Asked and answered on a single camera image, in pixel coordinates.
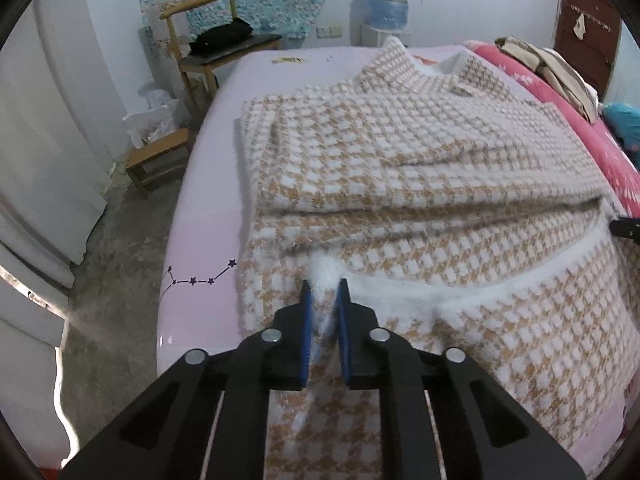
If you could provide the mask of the beige clothes pile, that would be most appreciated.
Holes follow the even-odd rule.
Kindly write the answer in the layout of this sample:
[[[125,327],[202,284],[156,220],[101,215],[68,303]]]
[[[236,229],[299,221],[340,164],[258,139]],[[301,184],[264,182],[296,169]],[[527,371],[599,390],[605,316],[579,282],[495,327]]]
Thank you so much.
[[[495,44],[543,79],[590,124],[599,119],[598,92],[558,52],[511,36],[497,38]]]

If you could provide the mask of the pink floral blanket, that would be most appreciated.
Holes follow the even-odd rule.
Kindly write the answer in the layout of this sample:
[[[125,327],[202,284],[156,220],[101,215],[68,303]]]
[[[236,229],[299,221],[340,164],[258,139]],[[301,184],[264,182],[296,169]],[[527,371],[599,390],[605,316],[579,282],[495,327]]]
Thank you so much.
[[[610,133],[610,130],[601,119],[598,119],[594,124],[590,124],[543,79],[515,58],[502,53],[493,44],[469,40],[465,41],[464,45],[515,79],[529,93],[536,96],[540,102],[554,104],[574,129],[579,139],[582,140],[582,143],[585,144],[602,174],[612,186],[626,214],[629,217],[639,217],[640,186],[638,170],[634,168],[629,158],[618,146],[612,133]]]

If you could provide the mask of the teal garment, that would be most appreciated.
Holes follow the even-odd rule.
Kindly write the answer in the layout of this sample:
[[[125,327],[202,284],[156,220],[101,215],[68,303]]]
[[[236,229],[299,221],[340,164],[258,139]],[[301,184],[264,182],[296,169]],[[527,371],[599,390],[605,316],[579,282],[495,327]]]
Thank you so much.
[[[618,144],[639,169],[640,112],[637,107],[624,103],[606,104],[601,113]]]

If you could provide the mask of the small wooden stool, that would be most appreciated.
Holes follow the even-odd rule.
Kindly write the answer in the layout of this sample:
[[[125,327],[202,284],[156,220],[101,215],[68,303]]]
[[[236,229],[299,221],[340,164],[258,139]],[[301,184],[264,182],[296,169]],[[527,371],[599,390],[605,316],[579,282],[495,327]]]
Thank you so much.
[[[179,129],[160,140],[136,148],[129,154],[126,174],[143,195],[169,178],[183,174],[192,150],[192,136],[186,128]]]

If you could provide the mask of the dark red wooden door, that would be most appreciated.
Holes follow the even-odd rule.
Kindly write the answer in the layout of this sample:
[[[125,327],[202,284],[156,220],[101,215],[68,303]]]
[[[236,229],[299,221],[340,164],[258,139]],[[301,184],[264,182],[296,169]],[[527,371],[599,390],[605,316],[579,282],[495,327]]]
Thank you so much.
[[[611,79],[621,24],[610,0],[560,0],[554,50],[599,96]]]

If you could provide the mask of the white plastic bag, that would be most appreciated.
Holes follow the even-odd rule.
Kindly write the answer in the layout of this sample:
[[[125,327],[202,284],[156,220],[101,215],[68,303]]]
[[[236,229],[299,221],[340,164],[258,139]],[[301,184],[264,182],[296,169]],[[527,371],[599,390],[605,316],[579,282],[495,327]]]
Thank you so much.
[[[122,118],[134,148],[143,148],[190,124],[192,116],[186,104],[166,90],[151,90],[146,100],[148,110]]]

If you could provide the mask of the wooden chair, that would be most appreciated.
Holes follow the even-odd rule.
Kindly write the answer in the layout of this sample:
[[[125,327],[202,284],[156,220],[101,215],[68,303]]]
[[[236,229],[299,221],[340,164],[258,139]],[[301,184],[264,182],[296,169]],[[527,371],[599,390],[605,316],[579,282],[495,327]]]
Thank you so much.
[[[236,0],[229,1],[231,21],[205,32],[201,32],[189,44],[190,52],[183,55],[172,18],[215,3],[220,0],[184,0],[160,12],[160,19],[168,28],[169,49],[174,55],[186,94],[194,110],[201,113],[198,98],[190,83],[190,74],[201,74],[205,78],[205,90],[209,99],[215,99],[219,82],[215,70],[253,52],[261,50],[279,50],[283,36],[275,32],[254,33],[253,27],[239,17]]]

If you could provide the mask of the white water dispenser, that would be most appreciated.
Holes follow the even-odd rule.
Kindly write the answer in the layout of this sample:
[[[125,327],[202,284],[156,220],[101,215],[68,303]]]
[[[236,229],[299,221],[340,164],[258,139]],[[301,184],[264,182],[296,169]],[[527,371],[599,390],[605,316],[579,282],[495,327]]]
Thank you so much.
[[[380,29],[368,24],[362,24],[360,28],[360,44],[363,47],[382,47],[387,38],[396,37],[405,46],[411,44],[411,34],[402,29]]]

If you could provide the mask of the black garment on chair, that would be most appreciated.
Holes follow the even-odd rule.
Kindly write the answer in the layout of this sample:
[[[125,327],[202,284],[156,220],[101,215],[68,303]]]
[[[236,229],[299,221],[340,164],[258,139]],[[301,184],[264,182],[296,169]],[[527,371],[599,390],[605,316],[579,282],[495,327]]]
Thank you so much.
[[[190,42],[190,55],[207,58],[215,53],[236,47],[252,36],[253,27],[240,18],[201,32]]]

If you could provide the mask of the white curtain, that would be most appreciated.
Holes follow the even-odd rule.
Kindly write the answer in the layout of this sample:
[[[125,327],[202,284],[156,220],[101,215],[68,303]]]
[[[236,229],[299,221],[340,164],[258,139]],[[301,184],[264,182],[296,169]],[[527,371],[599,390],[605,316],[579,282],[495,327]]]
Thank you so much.
[[[18,0],[1,37],[1,411],[56,469],[77,441],[61,408],[64,308],[128,145],[88,0]]]

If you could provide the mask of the red box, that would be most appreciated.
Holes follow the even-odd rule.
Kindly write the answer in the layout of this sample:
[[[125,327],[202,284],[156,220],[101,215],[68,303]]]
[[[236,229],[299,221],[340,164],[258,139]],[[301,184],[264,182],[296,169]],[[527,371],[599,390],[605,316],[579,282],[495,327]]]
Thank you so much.
[[[39,468],[39,472],[46,480],[58,480],[61,474],[61,471],[59,469],[50,468]]]

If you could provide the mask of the blue water bottle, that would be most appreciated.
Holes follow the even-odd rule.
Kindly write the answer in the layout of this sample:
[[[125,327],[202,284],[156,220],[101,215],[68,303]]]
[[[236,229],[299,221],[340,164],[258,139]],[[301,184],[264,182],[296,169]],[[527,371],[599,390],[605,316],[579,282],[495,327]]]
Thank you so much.
[[[409,0],[368,0],[367,24],[373,28],[401,30],[408,17]]]

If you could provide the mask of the wall power socket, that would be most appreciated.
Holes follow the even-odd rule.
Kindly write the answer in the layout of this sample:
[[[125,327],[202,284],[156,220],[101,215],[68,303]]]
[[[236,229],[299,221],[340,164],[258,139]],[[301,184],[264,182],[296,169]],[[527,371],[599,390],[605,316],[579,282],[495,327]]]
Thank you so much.
[[[317,26],[316,33],[318,39],[337,39],[343,36],[341,25]]]

